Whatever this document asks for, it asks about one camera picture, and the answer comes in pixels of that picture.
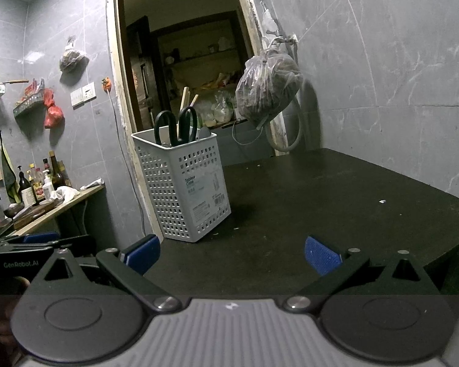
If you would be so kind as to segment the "grey wall rack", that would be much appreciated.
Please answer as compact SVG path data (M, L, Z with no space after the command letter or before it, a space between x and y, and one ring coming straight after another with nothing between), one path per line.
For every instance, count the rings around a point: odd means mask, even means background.
M13 109L13 115L15 118L23 115L24 113L29 113L30 110L33 110L37 107L44 105L44 80L41 79L39 85L37 86L35 92L25 97L21 102L19 102Z

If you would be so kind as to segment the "green hanging cloth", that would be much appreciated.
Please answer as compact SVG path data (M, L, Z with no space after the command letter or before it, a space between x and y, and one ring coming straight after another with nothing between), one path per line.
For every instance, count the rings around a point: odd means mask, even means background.
M1 164L2 164L2 176L3 182L6 189L7 196L11 203L21 203L21 195L19 191L19 185L16 181L15 172L12 168L12 164L7 153L6 146L2 138L2 132L0 131L0 146L1 146Z

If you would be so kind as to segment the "white perforated utensil basket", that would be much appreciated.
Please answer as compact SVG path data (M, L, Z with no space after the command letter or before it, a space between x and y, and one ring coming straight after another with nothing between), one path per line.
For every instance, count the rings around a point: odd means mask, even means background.
M210 133L185 145L169 145L168 127L133 133L162 234L167 239L195 243L231 213L217 135Z

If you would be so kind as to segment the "small hanging mesh bag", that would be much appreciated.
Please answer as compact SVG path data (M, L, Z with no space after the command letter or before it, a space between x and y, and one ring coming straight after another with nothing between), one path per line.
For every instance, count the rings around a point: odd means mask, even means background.
M58 66L62 73L73 71L79 62L85 57L84 53L75 47L76 36L69 36Z

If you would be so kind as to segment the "long wooden chopstick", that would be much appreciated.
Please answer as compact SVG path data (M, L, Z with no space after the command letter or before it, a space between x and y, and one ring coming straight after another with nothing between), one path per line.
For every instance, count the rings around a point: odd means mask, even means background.
M180 107L180 112L179 112L179 118L178 118L178 125L177 125L177 135L178 135L178 140L181 143L183 140L185 140L188 136L189 129L190 129L190 119L187 118L186 116L186 102L188 101L188 98L190 97L190 88L188 86L185 86L182 92L181 96L181 107Z

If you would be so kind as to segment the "orange wall hook ornament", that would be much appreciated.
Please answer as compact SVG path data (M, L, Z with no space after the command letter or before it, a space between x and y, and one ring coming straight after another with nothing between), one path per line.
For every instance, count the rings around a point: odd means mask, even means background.
M112 89L112 82L109 77L102 78L102 88L106 93L110 93Z

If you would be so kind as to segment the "red plastic bag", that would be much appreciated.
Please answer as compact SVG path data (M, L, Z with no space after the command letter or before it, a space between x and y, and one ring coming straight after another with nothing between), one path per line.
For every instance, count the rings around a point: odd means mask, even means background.
M52 129L63 122L63 110L61 110L61 108L56 104L54 100L54 92L51 89L44 90L44 107L46 108L44 128Z

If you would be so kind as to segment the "white wall switch plate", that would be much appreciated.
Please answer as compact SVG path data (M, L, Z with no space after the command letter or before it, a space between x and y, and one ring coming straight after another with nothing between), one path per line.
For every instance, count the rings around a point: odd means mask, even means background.
M89 102L97 97L95 84L93 82L84 85L70 93L70 102L73 108Z

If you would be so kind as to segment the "wall tap fixture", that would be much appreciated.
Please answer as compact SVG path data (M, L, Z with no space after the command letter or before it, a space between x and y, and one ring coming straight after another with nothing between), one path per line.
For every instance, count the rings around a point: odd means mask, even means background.
M281 51L286 50L289 55L292 55L297 50L297 37L295 35L288 36L280 26L278 20L273 16L264 0L259 0L262 8L262 16L260 20L261 38L265 48L275 47Z

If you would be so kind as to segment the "dark sauce bottle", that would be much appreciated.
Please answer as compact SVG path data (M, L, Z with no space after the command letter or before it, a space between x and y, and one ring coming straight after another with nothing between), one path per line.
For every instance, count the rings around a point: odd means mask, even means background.
M21 166L19 169L19 187L21 191L21 199L25 207L36 206L38 201L36 199L35 191L31 186L30 182L26 179Z

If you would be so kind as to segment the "hanging plastic bag dark contents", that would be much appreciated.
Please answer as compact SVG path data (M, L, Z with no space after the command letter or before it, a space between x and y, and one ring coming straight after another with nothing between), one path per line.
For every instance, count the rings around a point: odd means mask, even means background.
M273 120L291 103L303 84L295 60L275 48L253 56L235 90L239 114L257 129Z

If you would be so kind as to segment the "wooden counter shelf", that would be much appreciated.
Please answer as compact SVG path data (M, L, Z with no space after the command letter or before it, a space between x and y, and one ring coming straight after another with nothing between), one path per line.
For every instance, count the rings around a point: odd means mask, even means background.
M78 203L87 200L91 195L94 195L105 188L105 185L90 187L84 191L81 191L80 194L69 201L68 203L63 202L61 205L56 206L55 208L45 212L40 215L38 218L33 219L27 224L19 227L18 230L13 231L10 236L17 235L23 236L32 233L35 229L41 227L41 225L54 220L57 216L63 214L65 211L76 206Z

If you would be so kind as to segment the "black slotted spatula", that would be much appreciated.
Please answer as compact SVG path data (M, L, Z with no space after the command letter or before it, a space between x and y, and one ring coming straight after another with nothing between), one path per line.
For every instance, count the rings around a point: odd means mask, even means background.
M211 130L209 130L208 127L203 126L198 130L198 133L197 133L198 140L203 139L203 138L208 138L210 136L211 136Z

